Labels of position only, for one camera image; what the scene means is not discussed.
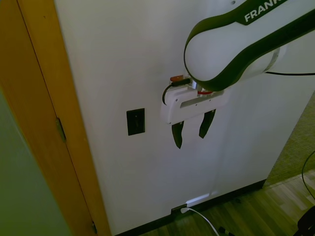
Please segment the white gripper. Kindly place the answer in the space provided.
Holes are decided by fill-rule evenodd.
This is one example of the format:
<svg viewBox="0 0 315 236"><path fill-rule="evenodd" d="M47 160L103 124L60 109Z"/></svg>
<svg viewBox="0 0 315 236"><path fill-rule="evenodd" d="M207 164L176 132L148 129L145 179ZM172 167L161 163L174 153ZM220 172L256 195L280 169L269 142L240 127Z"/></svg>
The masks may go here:
<svg viewBox="0 0 315 236"><path fill-rule="evenodd" d="M216 109L225 105L229 100L229 89L213 92L206 96L199 96L197 90L190 87L170 89L165 95L165 102L161 105L160 117L165 123L172 125L172 134L177 148L181 148L184 121L204 114L199 129L199 137L204 139Z"/></svg>

